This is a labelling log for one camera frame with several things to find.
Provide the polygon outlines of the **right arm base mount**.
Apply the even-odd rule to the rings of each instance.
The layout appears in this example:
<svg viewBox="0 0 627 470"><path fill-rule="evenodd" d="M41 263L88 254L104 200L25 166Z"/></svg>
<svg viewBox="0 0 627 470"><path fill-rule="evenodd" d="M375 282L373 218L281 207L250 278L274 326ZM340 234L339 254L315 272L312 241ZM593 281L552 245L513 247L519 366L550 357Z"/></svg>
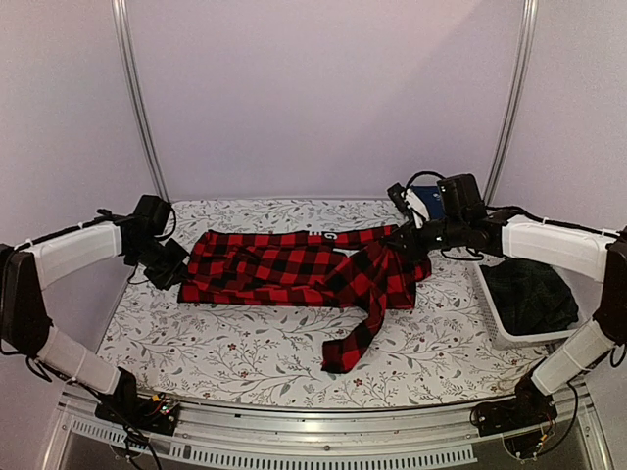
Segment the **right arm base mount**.
<svg viewBox="0 0 627 470"><path fill-rule="evenodd" d="M511 456L527 460L540 455L555 430L556 418L553 397L543 395L527 374L516 384L511 399L480 402L471 409L469 420L481 437L535 426L534 431L504 440Z"/></svg>

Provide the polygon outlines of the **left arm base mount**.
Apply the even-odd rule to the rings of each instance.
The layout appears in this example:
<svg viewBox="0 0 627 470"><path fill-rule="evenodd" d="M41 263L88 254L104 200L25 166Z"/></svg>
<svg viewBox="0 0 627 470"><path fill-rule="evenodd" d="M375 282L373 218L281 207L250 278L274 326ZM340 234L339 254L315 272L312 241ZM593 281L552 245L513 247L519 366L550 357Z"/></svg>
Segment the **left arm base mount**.
<svg viewBox="0 0 627 470"><path fill-rule="evenodd" d="M172 436L178 423L180 401L163 392L141 397L135 376L122 368L119 372L120 378L111 394L95 393L99 401L95 416L131 430Z"/></svg>

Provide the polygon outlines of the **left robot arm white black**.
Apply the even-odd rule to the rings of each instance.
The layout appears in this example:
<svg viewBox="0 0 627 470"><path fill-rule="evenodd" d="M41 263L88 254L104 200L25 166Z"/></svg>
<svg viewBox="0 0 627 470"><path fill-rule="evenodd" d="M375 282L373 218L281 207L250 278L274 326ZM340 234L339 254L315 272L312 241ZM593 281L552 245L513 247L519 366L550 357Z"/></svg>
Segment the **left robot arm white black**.
<svg viewBox="0 0 627 470"><path fill-rule="evenodd" d="M100 210L85 222L2 246L1 353L22 356L108 396L107 407L123 424L138 424L146 406L131 392L131 374L64 332L48 311L45 294L92 287L99 279L96 266L114 260L142 270L153 287L170 289L186 277L187 253L172 238L175 225L171 203L143 195L128 215Z"/></svg>

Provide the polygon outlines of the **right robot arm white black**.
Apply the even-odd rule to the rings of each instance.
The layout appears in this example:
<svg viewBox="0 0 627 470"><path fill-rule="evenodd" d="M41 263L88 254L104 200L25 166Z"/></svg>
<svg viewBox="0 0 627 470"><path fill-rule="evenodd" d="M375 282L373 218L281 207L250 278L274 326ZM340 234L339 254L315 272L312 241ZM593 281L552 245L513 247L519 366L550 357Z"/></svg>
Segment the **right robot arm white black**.
<svg viewBox="0 0 627 470"><path fill-rule="evenodd" d="M510 423L526 427L543 413L543 396L626 344L626 233L491 207L473 175L432 176L433 202L411 183L387 191L408 218L402 247L420 259L451 249L499 259L477 268L498 324L511 336L564 340L507 404Z"/></svg>

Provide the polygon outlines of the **red black plaid shirt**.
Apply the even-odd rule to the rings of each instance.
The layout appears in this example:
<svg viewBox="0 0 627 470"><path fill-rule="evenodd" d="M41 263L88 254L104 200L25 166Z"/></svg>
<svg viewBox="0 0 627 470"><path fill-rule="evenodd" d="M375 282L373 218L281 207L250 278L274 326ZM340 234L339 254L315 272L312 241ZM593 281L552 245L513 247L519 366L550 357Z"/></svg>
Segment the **red black plaid shirt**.
<svg viewBox="0 0 627 470"><path fill-rule="evenodd" d="M344 338L323 343L321 368L352 371L390 309L412 309L427 256L413 257L397 225L345 232L206 232L193 247L182 304L357 307L366 314Z"/></svg>

